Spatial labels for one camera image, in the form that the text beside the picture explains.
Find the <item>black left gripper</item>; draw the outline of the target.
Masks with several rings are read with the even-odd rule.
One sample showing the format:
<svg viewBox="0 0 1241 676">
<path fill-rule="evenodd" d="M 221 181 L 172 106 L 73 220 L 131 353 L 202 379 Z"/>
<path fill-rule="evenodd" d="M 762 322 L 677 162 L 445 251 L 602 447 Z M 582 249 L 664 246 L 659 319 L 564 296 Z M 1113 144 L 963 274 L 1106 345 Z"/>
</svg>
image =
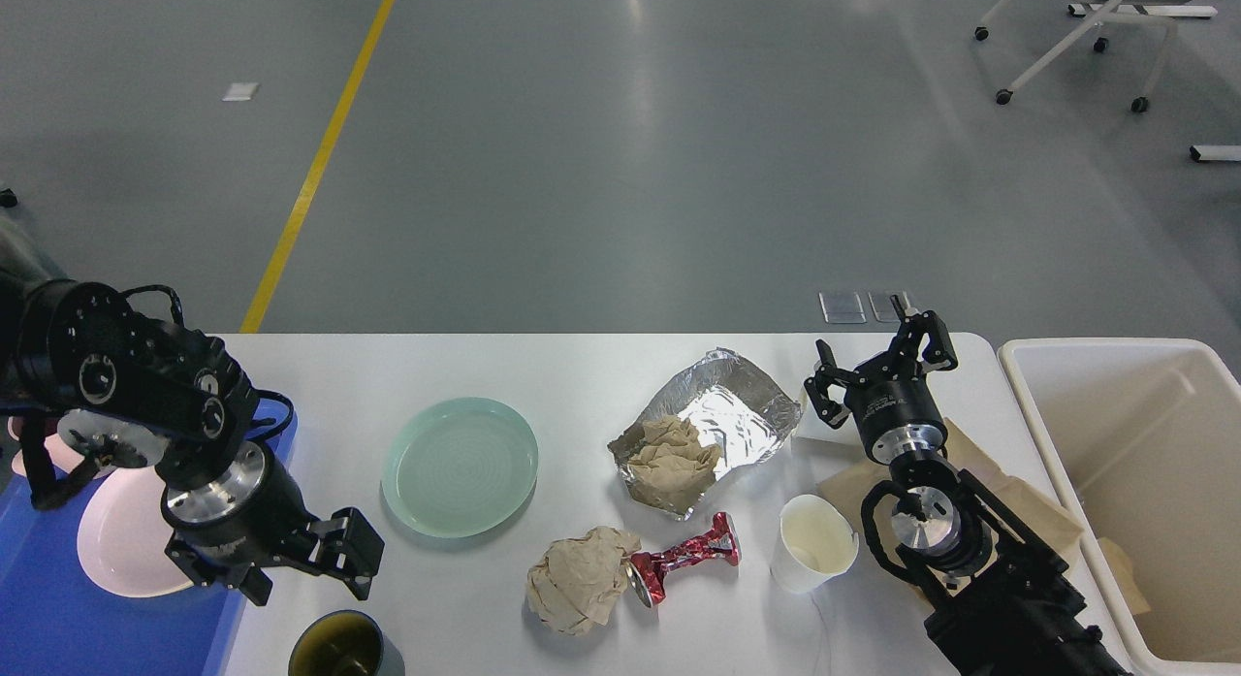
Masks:
<svg viewBox="0 0 1241 676">
<path fill-rule="evenodd" d="M 165 489 L 172 527 L 165 556 L 196 585 L 223 584 L 256 607 L 271 600 L 266 566 L 310 566 L 369 600 L 385 542 L 356 507 L 328 520 L 307 512 L 302 491 L 266 443 L 244 442 L 230 468 L 201 489 Z"/>
</svg>

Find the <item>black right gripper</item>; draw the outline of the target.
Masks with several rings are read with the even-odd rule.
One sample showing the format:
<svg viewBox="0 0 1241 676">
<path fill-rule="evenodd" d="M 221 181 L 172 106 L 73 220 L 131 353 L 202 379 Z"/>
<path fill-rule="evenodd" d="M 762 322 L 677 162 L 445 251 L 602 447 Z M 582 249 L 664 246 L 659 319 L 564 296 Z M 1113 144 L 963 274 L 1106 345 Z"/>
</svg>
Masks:
<svg viewBox="0 0 1241 676">
<path fill-rule="evenodd" d="M 886 352 L 880 355 L 885 380 L 858 385 L 858 372 L 835 362 L 830 345 L 817 339 L 818 366 L 804 389 L 819 420 L 838 430 L 855 420 L 866 456 L 882 466 L 906 451 L 939 451 L 947 442 L 947 425 L 925 376 L 959 366 L 948 327 L 934 310 L 912 308 L 892 293 L 891 306 L 901 324 Z M 831 386 L 846 389 L 843 403 L 831 399 Z"/>
</svg>

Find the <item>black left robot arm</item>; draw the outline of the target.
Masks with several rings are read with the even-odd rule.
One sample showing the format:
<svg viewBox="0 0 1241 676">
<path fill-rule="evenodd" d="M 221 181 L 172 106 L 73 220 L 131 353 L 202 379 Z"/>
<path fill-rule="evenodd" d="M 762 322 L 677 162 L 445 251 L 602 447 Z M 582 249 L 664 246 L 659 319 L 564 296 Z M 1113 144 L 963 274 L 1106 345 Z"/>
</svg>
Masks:
<svg viewBox="0 0 1241 676">
<path fill-rule="evenodd" d="M 258 389 L 223 340 L 137 313 L 97 282 L 2 274 L 2 412 L 38 511 L 62 507 L 105 468 L 154 468 L 165 556 L 199 585 L 222 583 L 262 607 L 267 568 L 333 577 L 369 598 L 383 540 L 360 509 L 326 520 L 271 442 L 297 418 Z"/>
</svg>

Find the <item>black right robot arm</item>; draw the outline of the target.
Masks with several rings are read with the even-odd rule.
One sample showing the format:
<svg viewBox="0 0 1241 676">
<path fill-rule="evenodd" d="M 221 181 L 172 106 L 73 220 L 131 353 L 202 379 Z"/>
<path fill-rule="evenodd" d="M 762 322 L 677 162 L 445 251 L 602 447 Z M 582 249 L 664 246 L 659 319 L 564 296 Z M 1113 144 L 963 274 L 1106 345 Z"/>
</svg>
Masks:
<svg viewBox="0 0 1241 676">
<path fill-rule="evenodd" d="M 944 447 L 949 430 L 927 380 L 958 358 L 939 315 L 890 299 L 900 326 L 851 370 L 827 341 L 804 389 L 831 429 L 854 420 L 886 469 L 860 504 L 866 547 L 932 607 L 928 639 L 962 675 L 1122 675 L 1098 625 L 1083 625 L 1067 562 Z"/>
</svg>

